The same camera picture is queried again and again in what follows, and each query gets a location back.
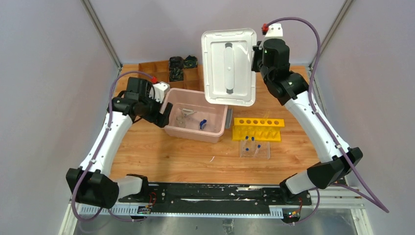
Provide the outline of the white clay triangle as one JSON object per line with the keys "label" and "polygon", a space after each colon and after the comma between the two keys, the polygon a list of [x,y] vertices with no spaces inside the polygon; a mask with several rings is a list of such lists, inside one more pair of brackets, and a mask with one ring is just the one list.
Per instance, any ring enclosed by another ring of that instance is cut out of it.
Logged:
{"label": "white clay triangle", "polygon": [[184,117],[188,117],[197,113],[196,111],[187,108],[181,108],[180,111]]}

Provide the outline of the pink plastic bin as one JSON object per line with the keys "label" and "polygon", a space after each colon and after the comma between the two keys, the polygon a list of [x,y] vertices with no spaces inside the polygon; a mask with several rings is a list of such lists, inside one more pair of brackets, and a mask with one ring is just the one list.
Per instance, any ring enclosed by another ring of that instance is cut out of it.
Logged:
{"label": "pink plastic bin", "polygon": [[171,137],[217,143],[225,131],[228,106],[211,104],[205,93],[172,88],[164,99],[162,111],[172,104],[169,124],[163,129]]}

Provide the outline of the white plastic lid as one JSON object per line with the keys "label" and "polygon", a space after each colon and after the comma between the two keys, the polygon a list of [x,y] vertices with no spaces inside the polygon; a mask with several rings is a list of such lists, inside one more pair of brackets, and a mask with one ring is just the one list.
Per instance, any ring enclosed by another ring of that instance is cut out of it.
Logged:
{"label": "white plastic lid", "polygon": [[204,92],[211,104],[249,107],[255,103],[256,73],[252,71],[251,28],[212,30],[201,36]]}

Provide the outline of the blue capped glass rod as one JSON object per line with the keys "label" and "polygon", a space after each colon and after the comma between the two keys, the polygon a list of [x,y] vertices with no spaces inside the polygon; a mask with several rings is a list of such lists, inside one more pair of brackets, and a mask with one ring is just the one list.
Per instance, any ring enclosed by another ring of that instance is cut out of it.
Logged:
{"label": "blue capped glass rod", "polygon": [[197,120],[194,119],[191,121],[191,129],[192,130],[198,130],[198,131],[203,131],[205,129],[207,125],[207,120],[206,119],[202,119],[202,120]]}

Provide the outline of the yellow test tube rack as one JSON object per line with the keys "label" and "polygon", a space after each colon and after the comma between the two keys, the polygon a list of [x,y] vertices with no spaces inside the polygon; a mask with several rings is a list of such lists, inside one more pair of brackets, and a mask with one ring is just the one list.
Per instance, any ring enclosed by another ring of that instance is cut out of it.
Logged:
{"label": "yellow test tube rack", "polygon": [[285,127],[284,119],[264,119],[235,117],[232,127],[232,140],[242,141],[248,136],[255,141],[281,142],[281,128]]}

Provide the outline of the small glass beaker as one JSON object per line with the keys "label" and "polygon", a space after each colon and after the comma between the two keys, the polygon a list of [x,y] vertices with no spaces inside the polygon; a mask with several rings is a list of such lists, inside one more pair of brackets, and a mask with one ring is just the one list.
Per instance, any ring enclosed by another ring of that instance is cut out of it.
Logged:
{"label": "small glass beaker", "polygon": [[176,126],[186,128],[186,119],[184,117],[176,117]]}

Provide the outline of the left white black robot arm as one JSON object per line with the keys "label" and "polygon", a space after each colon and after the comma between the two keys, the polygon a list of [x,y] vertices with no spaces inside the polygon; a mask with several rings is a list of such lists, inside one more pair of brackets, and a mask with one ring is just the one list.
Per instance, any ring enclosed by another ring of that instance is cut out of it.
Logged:
{"label": "left white black robot arm", "polygon": [[131,196],[145,202],[150,196],[148,178],[127,174],[109,178],[115,155],[134,123],[145,120],[164,128],[169,124],[172,103],[165,101],[170,86],[143,78],[129,77],[126,89],[111,97],[102,129],[89,154],[78,168],[70,168],[66,181],[76,203],[104,209]]}

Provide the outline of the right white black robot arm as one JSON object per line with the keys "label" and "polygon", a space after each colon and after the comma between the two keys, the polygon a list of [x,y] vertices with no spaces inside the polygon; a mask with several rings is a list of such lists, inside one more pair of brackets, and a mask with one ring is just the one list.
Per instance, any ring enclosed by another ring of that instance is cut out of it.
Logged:
{"label": "right white black robot arm", "polygon": [[279,184],[281,201],[290,205],[300,193],[325,189],[349,174],[363,153],[358,147],[351,148],[321,115],[314,99],[309,97],[309,84],[302,75],[290,70],[290,49],[282,39],[259,41],[253,51],[252,71],[261,74],[269,93],[295,117],[320,160]]}

